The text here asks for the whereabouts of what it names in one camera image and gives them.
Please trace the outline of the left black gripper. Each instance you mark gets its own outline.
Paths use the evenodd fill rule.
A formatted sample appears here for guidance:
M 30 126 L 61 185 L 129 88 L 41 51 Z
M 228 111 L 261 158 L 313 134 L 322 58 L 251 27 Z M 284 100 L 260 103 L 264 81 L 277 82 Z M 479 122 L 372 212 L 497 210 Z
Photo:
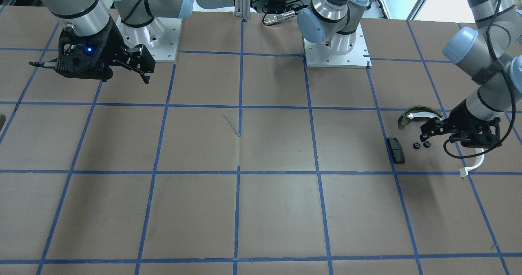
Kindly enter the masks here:
M 498 147 L 501 146 L 499 117 L 481 120 L 471 114 L 466 104 L 461 102 L 444 120 L 432 118 L 420 126 L 421 142 L 430 137 L 450 133 L 451 143 L 460 141 L 463 147 Z

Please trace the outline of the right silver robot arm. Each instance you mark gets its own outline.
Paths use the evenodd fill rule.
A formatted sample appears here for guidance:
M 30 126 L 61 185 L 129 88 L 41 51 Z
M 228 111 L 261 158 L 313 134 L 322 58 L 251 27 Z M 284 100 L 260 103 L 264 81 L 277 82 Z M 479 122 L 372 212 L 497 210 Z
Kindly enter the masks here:
M 119 24 L 103 0 L 41 1 L 63 29 L 58 57 L 30 65 L 66 78 L 103 82 L 112 78 L 113 66 L 120 66 L 138 73 L 148 84 L 155 71 L 151 50 L 172 45 L 171 31 L 161 19 L 190 17 L 195 0 L 112 0 Z

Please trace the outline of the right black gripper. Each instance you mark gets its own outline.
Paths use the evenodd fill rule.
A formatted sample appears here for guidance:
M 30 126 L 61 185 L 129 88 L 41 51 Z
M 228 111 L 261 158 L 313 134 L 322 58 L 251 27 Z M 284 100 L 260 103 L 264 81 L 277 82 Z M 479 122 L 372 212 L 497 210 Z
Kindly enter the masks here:
M 30 62 L 34 67 L 52 69 L 66 78 L 101 80 L 113 76 L 111 66 L 121 66 L 140 75 L 149 84 L 155 60 L 143 44 L 126 45 L 115 22 L 110 20 L 98 33 L 78 36 L 76 26 L 69 22 L 60 33 L 58 57 L 46 62 Z

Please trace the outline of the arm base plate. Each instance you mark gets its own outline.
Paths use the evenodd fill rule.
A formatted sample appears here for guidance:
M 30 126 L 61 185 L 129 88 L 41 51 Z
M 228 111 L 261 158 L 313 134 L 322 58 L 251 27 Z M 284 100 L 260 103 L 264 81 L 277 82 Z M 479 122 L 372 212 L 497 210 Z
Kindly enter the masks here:
M 116 26 L 127 46 L 143 44 L 156 62 L 174 63 L 178 54 L 182 22 L 184 20 L 178 18 L 155 17 L 151 24 L 134 28 L 121 23 L 119 17 Z
M 335 33 L 320 43 L 303 39 L 306 65 L 308 67 L 371 67 L 371 59 L 361 24 L 354 33 Z

